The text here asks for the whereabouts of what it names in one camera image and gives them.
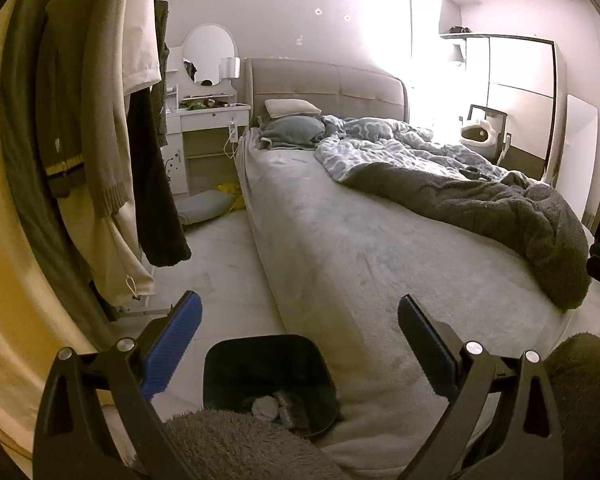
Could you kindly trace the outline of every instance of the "gray fitted sheet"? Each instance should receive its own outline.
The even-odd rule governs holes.
[[[446,407],[398,328],[403,295],[501,355],[546,356],[594,319],[600,331],[599,284],[595,312],[562,313],[513,251],[347,189],[312,152],[259,150],[252,130],[237,165],[285,327],[317,344],[338,389],[345,420],[318,445],[354,478],[396,478]]]

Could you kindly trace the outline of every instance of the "wardrobe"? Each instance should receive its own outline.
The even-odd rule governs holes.
[[[465,113],[474,104],[507,114],[511,146],[503,166],[551,183],[560,161],[567,100],[566,66],[555,41],[475,33],[442,38],[464,51],[465,86],[458,99]]]

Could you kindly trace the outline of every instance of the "yellow curtain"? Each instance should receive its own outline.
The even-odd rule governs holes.
[[[2,47],[15,0],[0,11]],[[18,221],[0,145],[0,440],[30,475],[40,397],[56,352],[93,352],[47,283]]]

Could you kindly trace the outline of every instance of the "upholstered headboard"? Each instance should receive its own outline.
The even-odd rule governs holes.
[[[240,102],[252,118],[266,116],[266,99],[304,99],[336,117],[381,117],[409,121],[404,84],[387,73],[315,61],[244,60]]]

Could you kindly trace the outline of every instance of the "crumpled blanket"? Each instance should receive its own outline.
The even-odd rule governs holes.
[[[589,245],[555,189],[465,146],[434,144],[429,130],[400,121],[366,118],[334,128],[315,157],[335,181],[503,243],[529,261],[556,306],[580,306],[590,284]],[[465,177],[470,166],[485,179]]]

